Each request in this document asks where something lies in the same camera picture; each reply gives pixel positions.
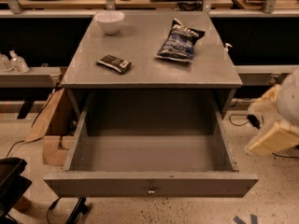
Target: black snack bag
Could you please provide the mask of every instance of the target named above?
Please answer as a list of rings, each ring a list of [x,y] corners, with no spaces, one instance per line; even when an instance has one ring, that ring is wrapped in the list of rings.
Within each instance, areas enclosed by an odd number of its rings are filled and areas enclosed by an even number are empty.
[[[178,19],[173,19],[171,30],[156,57],[183,63],[191,63],[195,43],[205,35],[205,31],[184,27]]]

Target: blurry white object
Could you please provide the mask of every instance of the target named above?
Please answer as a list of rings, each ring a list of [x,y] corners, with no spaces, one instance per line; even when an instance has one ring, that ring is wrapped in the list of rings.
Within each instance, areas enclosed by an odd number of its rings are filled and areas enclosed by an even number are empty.
[[[10,71],[13,69],[7,55],[1,53],[0,53],[0,69],[4,71]]]
[[[95,20],[106,34],[113,35],[120,31],[124,14],[120,11],[107,10],[95,14]]]
[[[29,71],[29,67],[23,57],[18,56],[14,50],[11,50],[9,54],[11,56],[10,63],[17,72],[26,73]]]
[[[245,150],[265,156],[299,144],[299,69],[288,75],[250,105],[249,114],[264,124]]]

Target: black panel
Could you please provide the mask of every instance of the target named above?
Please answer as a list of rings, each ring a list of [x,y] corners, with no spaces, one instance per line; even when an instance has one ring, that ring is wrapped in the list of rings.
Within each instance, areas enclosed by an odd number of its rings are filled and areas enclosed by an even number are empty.
[[[242,64],[299,64],[299,18],[212,18]]]
[[[0,19],[0,52],[15,49],[30,67],[68,66],[91,20]]]

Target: grey tabletop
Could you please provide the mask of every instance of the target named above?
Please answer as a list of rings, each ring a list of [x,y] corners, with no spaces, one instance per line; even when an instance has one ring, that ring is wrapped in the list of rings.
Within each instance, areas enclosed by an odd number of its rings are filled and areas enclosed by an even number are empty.
[[[70,89],[99,88],[237,88],[242,82],[221,39],[204,12],[125,10],[119,33],[106,35],[92,20],[69,64],[62,85]],[[156,59],[172,20],[205,30],[194,47],[192,63]],[[96,64],[105,55],[132,62],[124,75]]]

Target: concrete floor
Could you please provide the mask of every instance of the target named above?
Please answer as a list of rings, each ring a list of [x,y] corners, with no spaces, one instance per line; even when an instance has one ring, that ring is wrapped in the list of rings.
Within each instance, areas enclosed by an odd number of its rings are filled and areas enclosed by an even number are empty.
[[[299,160],[282,159],[274,156],[254,157],[244,152],[244,146],[256,134],[250,125],[236,127],[228,117],[244,114],[231,110],[226,115],[224,127],[240,172],[254,173],[259,182],[244,198],[88,198],[88,214],[81,216],[78,223],[205,223],[205,224],[298,224],[299,223]],[[17,119],[15,113],[0,110],[0,157],[5,157],[11,145],[22,140],[30,131],[36,113],[26,119]],[[245,117],[234,117],[235,123],[243,123]],[[61,167],[42,162],[43,142],[18,144],[10,156],[28,162],[23,176],[33,184],[25,197],[32,201],[26,213],[14,209],[10,214],[23,224],[47,223],[46,214],[57,196],[44,183],[45,173],[60,172]],[[299,149],[292,148],[279,154],[299,156]],[[77,198],[61,199],[50,212],[50,223],[65,223],[77,202]],[[257,221],[250,221],[250,215]]]

